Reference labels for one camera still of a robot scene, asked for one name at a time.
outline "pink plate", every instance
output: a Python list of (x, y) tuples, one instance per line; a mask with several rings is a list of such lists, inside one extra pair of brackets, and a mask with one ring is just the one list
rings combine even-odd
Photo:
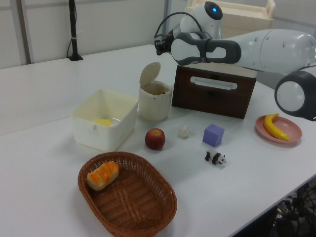
[(298, 125), (296, 125), (292, 121), (280, 116), (277, 116), (273, 120), (273, 123), (275, 124), (275, 126), (277, 126), (279, 129), (284, 131), (289, 136), (290, 140), (286, 141), (286, 140), (277, 139), (274, 136), (272, 136), (263, 125), (264, 119), (265, 119), (265, 115), (257, 118), (256, 128), (262, 136), (268, 138), (269, 140), (274, 141), (274, 142), (279, 142), (279, 143), (290, 144), (290, 143), (295, 143), (301, 139), (302, 130), (300, 129)]

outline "black pole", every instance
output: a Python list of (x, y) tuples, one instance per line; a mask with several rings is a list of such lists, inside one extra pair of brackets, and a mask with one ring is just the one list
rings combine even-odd
[(78, 54), (78, 47), (77, 47), (75, 0), (69, 0), (69, 13), (70, 13), (70, 28), (71, 28), (71, 41), (73, 45), (73, 54), (72, 56), (68, 58), (71, 61), (78, 61), (78, 60), (82, 60), (83, 58)]

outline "white plastic container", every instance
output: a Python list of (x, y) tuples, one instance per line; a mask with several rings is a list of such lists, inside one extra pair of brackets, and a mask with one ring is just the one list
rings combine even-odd
[[(185, 12), (189, 13), (196, 6), (207, 0), (188, 0)], [(274, 0), (267, 0), (265, 7), (216, 1), (223, 11), (222, 37), (224, 39), (250, 33), (258, 30), (270, 29), (273, 23), (276, 4)]]
[[(138, 99), (110, 90), (98, 90), (71, 112), (75, 140), (104, 151), (115, 151), (136, 123)], [(111, 125), (95, 123), (110, 119)]]
[(159, 71), (160, 63), (151, 63), (146, 66), (139, 80), (139, 114), (150, 121), (166, 118), (171, 105), (172, 88), (155, 80)]

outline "box handle slot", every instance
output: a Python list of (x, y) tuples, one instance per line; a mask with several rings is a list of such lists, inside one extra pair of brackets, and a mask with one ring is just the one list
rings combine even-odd
[(191, 77), (190, 82), (196, 85), (208, 86), (223, 90), (235, 90), (237, 88), (237, 84), (234, 82), (213, 80), (207, 78)]

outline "small white figurine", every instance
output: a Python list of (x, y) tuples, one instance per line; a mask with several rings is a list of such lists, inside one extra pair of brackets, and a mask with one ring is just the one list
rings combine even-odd
[(182, 126), (182, 128), (179, 131), (179, 137), (188, 138), (190, 131), (191, 129), (188, 126)]
[(213, 164), (226, 164), (227, 163), (225, 155), (222, 156), (222, 154), (218, 153), (215, 149), (207, 150), (205, 159), (207, 161), (211, 159)]

